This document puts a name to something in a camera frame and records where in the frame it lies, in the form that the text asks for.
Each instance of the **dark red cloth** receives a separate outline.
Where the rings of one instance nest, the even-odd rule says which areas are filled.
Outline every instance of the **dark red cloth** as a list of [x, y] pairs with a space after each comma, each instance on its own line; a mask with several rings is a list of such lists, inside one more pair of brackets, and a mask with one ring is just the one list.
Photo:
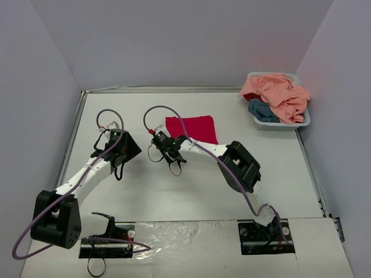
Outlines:
[[247, 101], [250, 101], [250, 100], [252, 100], [253, 98], [257, 98], [258, 100], [262, 101], [262, 100], [261, 100], [261, 97], [258, 96], [257, 94], [254, 94], [254, 93], [244, 94], [243, 97], [244, 97], [245, 100], [247, 100]]
[[[183, 118], [183, 122], [188, 135], [193, 139], [210, 144], [218, 144], [213, 117]], [[165, 125], [173, 138], [184, 135], [180, 120], [177, 117], [166, 117]]]

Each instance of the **pile of clothes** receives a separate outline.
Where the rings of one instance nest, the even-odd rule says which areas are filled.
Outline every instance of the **pile of clothes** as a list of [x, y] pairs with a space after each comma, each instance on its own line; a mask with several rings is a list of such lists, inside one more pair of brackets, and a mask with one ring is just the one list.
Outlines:
[[303, 123], [310, 99], [307, 91], [284, 74], [248, 77], [238, 96], [249, 102], [249, 112], [261, 122]]

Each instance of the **laundry basket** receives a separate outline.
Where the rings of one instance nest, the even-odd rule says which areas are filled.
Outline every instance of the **laundry basket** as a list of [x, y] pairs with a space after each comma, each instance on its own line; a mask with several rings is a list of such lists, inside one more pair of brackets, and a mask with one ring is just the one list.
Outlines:
[[[263, 74], [273, 74], [276, 72], [250, 72], [248, 74], [248, 77], [254, 77], [254, 76], [259, 76]], [[298, 78], [293, 75], [293, 74], [284, 74], [287, 78], [290, 79], [291, 83], [293, 86], [299, 85], [299, 80]], [[254, 116], [254, 122], [255, 122], [255, 128], [257, 130], [275, 130], [275, 131], [293, 131], [296, 130], [300, 126], [307, 126], [311, 122], [311, 118], [309, 117], [309, 112], [308, 108], [305, 109], [303, 113], [303, 118], [304, 122], [303, 123], [264, 123], [259, 121], [255, 116]]]

